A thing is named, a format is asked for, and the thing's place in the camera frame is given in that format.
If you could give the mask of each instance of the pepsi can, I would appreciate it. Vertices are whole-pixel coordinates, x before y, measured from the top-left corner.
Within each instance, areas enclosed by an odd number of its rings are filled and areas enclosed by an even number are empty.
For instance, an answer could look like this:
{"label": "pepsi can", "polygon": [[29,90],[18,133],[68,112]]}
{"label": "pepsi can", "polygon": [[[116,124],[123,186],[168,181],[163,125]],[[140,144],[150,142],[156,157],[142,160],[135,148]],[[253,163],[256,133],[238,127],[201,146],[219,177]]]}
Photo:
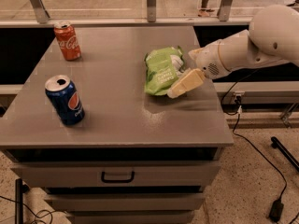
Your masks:
{"label": "pepsi can", "polygon": [[59,75],[47,80],[46,95],[65,125],[76,124],[84,118],[84,109],[75,84],[68,76]]}

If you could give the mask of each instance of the green chip bag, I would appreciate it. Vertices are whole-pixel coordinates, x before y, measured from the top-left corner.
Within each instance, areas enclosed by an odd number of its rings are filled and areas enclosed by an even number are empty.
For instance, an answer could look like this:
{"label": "green chip bag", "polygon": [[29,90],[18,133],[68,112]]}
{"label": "green chip bag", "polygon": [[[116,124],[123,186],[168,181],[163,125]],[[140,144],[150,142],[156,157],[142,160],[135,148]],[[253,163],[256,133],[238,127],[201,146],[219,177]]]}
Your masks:
{"label": "green chip bag", "polygon": [[151,95],[166,95],[171,85],[185,70],[180,47],[155,49],[147,54],[145,63],[147,77],[144,92]]}

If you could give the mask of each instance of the black rod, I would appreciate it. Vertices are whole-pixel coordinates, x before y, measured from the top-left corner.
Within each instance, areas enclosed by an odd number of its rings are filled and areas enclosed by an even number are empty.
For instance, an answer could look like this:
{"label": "black rod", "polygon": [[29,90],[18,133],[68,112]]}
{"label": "black rod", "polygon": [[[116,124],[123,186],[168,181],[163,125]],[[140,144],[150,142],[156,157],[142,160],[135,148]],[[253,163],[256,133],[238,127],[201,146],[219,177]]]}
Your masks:
{"label": "black rod", "polygon": [[22,180],[16,180],[16,203],[15,203],[15,224],[23,224],[23,210],[22,210]]}
{"label": "black rod", "polygon": [[299,172],[299,162],[296,160],[296,158],[288,151],[287,148],[285,148],[276,137],[271,138],[272,147],[278,148],[281,153],[288,159],[288,161],[294,166],[294,168]]}

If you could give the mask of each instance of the can top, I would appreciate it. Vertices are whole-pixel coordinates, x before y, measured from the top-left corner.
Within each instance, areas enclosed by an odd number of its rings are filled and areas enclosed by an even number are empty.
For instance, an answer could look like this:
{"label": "can top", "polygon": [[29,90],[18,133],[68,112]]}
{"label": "can top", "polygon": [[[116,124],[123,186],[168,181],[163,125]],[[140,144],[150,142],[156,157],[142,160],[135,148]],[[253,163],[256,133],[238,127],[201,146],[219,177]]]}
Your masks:
{"label": "can top", "polygon": [[58,28],[58,29],[64,29],[64,28],[67,28],[71,25],[71,22],[69,21],[58,21],[54,24],[54,27],[55,28]]}
{"label": "can top", "polygon": [[62,91],[66,88],[71,79],[66,75],[58,75],[55,77],[51,77],[46,81],[45,88],[47,91]]}

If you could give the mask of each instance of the white robotic arm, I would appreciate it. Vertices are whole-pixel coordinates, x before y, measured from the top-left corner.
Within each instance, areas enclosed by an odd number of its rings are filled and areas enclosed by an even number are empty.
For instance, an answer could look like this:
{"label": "white robotic arm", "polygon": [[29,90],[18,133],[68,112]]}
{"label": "white robotic arm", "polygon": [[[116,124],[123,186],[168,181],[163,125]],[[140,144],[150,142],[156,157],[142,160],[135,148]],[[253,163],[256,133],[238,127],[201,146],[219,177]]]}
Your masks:
{"label": "white robotic arm", "polygon": [[226,77],[242,68],[262,68],[284,63],[299,66],[299,13],[274,5],[255,15],[249,30],[190,51],[205,76]]}

